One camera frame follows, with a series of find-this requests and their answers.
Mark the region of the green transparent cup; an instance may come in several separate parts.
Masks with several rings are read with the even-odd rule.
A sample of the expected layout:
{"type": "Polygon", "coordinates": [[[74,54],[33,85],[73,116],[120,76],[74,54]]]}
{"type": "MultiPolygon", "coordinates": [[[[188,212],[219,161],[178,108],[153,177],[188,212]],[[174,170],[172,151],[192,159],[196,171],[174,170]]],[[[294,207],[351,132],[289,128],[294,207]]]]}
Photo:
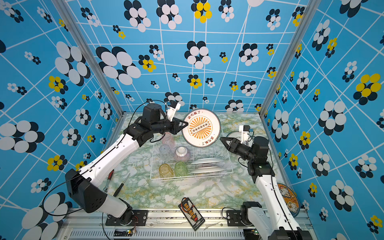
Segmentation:
{"type": "Polygon", "coordinates": [[[177,162],[174,167],[176,177],[186,177],[189,175],[187,165],[184,162],[177,162]]]}

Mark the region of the pink transparent plastic cup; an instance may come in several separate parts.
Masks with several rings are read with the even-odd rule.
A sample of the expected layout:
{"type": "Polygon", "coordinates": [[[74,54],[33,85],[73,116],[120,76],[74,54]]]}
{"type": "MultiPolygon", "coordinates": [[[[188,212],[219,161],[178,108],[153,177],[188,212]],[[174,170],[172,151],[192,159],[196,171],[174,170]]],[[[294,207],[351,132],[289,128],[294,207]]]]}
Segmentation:
{"type": "Polygon", "coordinates": [[[164,138],[162,139],[164,145],[168,145],[171,149],[175,147],[175,140],[171,133],[165,133],[164,138]]]}

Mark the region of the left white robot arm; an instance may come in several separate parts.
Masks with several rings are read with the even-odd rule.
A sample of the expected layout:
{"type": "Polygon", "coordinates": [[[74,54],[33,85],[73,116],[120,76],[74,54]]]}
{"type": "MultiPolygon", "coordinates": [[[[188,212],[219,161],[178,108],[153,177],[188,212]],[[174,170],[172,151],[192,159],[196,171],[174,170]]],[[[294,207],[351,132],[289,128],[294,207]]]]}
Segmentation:
{"type": "Polygon", "coordinates": [[[69,170],[66,173],[69,196],[86,213],[105,213],[120,219],[125,225],[128,224],[133,217],[132,207],[99,187],[122,160],[151,140],[155,134],[176,135],[184,129],[187,122],[174,117],[180,108],[181,105],[177,102],[171,103],[166,112],[159,104],[146,105],[142,116],[130,124],[105,152],[78,171],[69,170]]]}

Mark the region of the orange sunburst plate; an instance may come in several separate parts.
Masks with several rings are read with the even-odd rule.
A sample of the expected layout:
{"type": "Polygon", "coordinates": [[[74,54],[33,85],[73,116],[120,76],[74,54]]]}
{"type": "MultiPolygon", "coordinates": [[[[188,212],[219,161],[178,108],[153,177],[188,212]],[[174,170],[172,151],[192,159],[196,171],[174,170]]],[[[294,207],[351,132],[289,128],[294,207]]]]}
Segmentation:
{"type": "Polygon", "coordinates": [[[185,141],[196,148],[206,148],[214,144],[221,136],[219,117],[207,109],[193,110],[186,115],[188,126],[182,130],[185,141]]]}

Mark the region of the small green circuit board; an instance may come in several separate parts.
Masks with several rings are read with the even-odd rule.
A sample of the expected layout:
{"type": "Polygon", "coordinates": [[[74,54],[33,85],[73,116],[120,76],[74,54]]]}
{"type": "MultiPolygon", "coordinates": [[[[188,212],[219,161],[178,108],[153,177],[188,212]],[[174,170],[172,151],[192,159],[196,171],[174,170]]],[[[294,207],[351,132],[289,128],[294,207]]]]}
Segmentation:
{"type": "Polygon", "coordinates": [[[114,238],[130,238],[133,236],[132,230],[124,230],[124,229],[116,229],[114,231],[113,237],[114,238]]]}

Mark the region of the large plain white plate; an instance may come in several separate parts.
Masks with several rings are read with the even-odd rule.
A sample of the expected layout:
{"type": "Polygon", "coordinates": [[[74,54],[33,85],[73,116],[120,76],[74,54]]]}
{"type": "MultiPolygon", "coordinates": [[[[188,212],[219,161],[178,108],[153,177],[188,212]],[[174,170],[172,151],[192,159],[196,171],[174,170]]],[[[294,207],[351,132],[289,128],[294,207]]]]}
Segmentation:
{"type": "Polygon", "coordinates": [[[202,168],[196,168],[190,171],[190,175],[197,175],[197,174],[214,174],[214,173],[221,173],[225,172],[226,170],[221,167],[202,167],[202,168]]]}

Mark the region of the aluminium front rail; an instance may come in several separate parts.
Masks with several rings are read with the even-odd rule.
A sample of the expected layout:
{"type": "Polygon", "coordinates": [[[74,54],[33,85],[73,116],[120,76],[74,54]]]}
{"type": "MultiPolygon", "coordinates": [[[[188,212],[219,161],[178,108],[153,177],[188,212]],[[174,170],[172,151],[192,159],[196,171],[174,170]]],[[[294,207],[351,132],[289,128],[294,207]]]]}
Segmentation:
{"type": "Polygon", "coordinates": [[[225,210],[200,209],[205,223],[194,231],[180,209],[149,209],[145,226],[106,226],[101,213],[75,213],[67,217],[58,240],[259,240],[254,227],[228,227],[225,210]],[[130,238],[114,238],[116,229],[132,230],[130,238]]]}

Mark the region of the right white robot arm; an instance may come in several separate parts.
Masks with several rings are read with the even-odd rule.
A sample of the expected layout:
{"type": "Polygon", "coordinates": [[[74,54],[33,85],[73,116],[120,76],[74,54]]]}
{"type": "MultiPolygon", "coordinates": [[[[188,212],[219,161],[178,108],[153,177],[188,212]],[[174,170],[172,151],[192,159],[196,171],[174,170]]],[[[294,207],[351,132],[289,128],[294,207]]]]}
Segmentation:
{"type": "Polygon", "coordinates": [[[243,223],[253,225],[263,240],[311,240],[311,233],[297,223],[279,190],[273,167],[268,162],[269,140],[255,137],[250,147],[236,138],[221,137],[220,141],[227,151],[247,161],[248,174],[268,211],[266,215],[257,202],[243,202],[243,223]]]}

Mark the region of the yellow transparent cup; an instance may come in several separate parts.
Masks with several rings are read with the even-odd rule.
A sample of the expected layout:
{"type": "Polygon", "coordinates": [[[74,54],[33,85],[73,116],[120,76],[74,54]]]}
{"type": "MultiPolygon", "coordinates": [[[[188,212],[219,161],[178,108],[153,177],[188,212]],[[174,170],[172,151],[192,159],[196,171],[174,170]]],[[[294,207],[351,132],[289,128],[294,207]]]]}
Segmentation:
{"type": "Polygon", "coordinates": [[[162,164],[159,167],[159,175],[161,178],[173,178],[174,172],[170,165],[168,164],[162,164]]]}

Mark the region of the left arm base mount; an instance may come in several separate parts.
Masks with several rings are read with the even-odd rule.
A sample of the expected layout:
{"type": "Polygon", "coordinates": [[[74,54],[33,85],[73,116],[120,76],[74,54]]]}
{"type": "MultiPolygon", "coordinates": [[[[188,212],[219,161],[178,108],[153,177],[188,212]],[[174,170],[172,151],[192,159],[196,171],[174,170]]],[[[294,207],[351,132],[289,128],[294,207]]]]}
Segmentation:
{"type": "Polygon", "coordinates": [[[145,226],[148,218],[148,210],[128,210],[120,218],[112,215],[107,216],[106,226],[145,226]]]}

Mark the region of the cartoon round mat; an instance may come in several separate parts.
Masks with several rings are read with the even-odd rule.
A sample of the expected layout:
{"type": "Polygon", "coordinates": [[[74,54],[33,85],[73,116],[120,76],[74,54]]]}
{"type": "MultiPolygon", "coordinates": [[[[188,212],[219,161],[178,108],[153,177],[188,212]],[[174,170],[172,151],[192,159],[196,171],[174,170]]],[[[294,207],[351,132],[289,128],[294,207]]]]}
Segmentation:
{"type": "Polygon", "coordinates": [[[283,196],[283,199],[290,210],[293,217],[297,217],[300,213],[300,201],[298,200],[295,193],[286,185],[278,183],[278,188],[283,196]]]}

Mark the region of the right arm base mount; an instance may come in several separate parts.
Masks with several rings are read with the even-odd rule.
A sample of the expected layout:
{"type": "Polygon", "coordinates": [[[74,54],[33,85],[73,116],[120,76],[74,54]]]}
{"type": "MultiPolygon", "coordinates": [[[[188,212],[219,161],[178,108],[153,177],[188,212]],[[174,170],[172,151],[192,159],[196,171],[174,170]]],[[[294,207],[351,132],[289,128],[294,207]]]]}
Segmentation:
{"type": "Polygon", "coordinates": [[[227,220],[228,227],[246,227],[242,221],[242,215],[240,210],[225,210],[223,216],[227,220]]]}

